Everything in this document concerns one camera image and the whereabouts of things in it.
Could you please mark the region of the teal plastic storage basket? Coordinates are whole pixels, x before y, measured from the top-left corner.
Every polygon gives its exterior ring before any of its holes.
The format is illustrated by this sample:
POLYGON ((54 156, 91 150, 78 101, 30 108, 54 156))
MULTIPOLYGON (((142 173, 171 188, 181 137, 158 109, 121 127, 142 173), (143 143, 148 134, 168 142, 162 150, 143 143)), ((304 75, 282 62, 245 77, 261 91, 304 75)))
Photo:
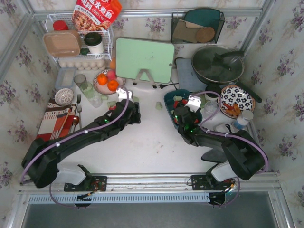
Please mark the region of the teal plastic storage basket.
POLYGON ((170 117, 170 119, 173 123, 173 126, 176 130, 178 129, 178 125, 175 123, 175 121, 174 121, 175 117, 171 113, 174 110, 174 107, 173 107, 174 102, 175 102, 174 97, 175 96, 181 96, 182 99, 188 99, 190 95, 191 95, 191 93, 188 90, 178 89, 178 90, 175 90, 175 91, 168 92, 164 96, 164 103, 165 103, 167 112, 168 112, 169 117, 170 117))

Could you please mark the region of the grey fluffy cloth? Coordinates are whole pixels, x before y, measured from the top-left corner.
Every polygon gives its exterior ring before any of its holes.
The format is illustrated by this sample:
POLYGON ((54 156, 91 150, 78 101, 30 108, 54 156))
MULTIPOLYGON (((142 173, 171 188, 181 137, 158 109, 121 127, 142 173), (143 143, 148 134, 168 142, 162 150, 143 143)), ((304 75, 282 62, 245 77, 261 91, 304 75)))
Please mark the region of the grey fluffy cloth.
POLYGON ((211 149, 202 155, 201 160, 205 162, 224 163, 227 158, 223 151, 211 149))

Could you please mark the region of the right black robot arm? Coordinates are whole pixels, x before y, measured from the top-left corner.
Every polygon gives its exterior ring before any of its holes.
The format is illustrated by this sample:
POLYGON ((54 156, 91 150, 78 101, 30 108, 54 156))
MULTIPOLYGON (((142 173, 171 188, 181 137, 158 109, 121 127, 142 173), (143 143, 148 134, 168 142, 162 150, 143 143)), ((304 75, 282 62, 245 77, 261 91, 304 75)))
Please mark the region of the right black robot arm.
POLYGON ((240 178, 249 180, 253 175, 268 170, 268 157, 247 131, 222 133, 211 131, 195 123, 196 115, 188 107, 173 111, 178 133, 184 141, 196 147, 212 148, 216 163, 207 174, 217 182, 240 178))

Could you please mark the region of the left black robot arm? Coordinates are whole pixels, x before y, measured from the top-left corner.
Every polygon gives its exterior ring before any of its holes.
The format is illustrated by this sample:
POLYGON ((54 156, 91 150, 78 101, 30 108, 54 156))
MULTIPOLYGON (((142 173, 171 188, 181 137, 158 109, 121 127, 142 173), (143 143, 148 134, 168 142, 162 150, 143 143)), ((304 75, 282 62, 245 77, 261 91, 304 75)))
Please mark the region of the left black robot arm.
POLYGON ((24 176, 34 182, 37 188, 51 184, 59 173, 58 164, 67 156, 93 144, 116 136, 129 124, 140 124, 141 114, 138 102, 122 100, 116 108, 94 119, 86 127, 65 137, 45 141, 35 139, 21 162, 24 176))

